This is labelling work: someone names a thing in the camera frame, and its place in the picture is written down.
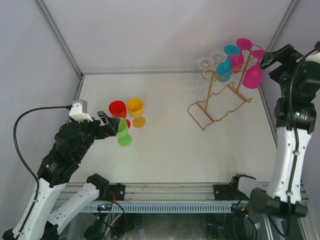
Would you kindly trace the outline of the red wine glass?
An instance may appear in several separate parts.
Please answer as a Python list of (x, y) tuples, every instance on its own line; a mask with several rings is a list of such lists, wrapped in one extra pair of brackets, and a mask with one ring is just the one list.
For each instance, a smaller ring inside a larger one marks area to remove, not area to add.
[(127, 122), (128, 128), (131, 127), (130, 121), (127, 119), (127, 108), (126, 104), (121, 101), (121, 100), (116, 100), (110, 103), (109, 107), (109, 112), (114, 118), (124, 118)]

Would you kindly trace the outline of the green wine glass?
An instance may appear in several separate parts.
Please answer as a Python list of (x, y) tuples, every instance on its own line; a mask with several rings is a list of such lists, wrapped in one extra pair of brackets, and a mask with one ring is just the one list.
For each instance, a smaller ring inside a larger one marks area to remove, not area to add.
[(128, 134), (128, 130), (129, 128), (127, 121), (124, 118), (120, 117), (116, 137), (117, 142), (121, 147), (127, 147), (132, 142), (132, 137)]

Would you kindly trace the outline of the yellow wine glass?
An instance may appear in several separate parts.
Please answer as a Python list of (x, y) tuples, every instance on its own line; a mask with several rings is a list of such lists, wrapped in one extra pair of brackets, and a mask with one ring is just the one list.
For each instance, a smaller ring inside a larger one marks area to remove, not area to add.
[(129, 115), (133, 118), (133, 126), (135, 128), (144, 127), (146, 124), (146, 119), (143, 117), (144, 102), (140, 98), (132, 98), (126, 103), (126, 108)]

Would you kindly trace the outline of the magenta wine glass front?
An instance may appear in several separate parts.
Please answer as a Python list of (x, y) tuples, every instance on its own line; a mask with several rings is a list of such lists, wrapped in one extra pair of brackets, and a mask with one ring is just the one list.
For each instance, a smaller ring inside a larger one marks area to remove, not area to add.
[(260, 68), (260, 62), (263, 59), (265, 50), (254, 50), (252, 52), (252, 56), (257, 60), (256, 64), (249, 68), (249, 70), (245, 73), (243, 78), (243, 86), (248, 89), (256, 89), (260, 86), (263, 78), (263, 70)]

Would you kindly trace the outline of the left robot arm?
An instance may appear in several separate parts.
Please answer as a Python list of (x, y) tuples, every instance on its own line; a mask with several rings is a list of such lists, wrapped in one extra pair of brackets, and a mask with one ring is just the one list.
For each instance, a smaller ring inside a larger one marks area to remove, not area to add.
[(115, 137), (118, 133), (119, 117), (109, 117), (103, 111), (97, 114), (99, 120), (72, 120), (60, 127), (52, 149), (34, 175), (34, 194), (17, 226), (3, 233), (4, 240), (57, 240), (88, 203), (109, 196), (110, 182), (95, 173), (63, 206), (52, 210), (94, 141)]

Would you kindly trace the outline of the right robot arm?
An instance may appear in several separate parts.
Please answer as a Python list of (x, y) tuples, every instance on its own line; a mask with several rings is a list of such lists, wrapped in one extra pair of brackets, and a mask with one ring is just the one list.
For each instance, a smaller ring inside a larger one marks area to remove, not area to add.
[(305, 55), (290, 44), (274, 52), (266, 52), (259, 63), (279, 84), (281, 97), (274, 109), (277, 152), (267, 189), (260, 188), (254, 177), (240, 174), (238, 182), (229, 187), (237, 200), (248, 197), (248, 208), (256, 213), (288, 219), (303, 218), (308, 207), (301, 203), (301, 176), (308, 143), (315, 130), (317, 112), (313, 99), (320, 89), (320, 44)]

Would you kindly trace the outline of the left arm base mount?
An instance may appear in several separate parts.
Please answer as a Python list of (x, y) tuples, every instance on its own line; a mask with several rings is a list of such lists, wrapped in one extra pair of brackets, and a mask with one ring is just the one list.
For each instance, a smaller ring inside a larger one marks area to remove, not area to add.
[(98, 201), (123, 201), (125, 198), (126, 186), (121, 183), (110, 184), (107, 192), (100, 194)]

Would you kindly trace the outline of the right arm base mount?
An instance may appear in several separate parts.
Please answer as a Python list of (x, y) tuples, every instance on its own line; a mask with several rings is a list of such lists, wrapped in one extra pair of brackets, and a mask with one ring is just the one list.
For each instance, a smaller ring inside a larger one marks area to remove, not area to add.
[(216, 201), (247, 201), (249, 198), (237, 190), (235, 186), (230, 184), (215, 184), (213, 185), (214, 199)]

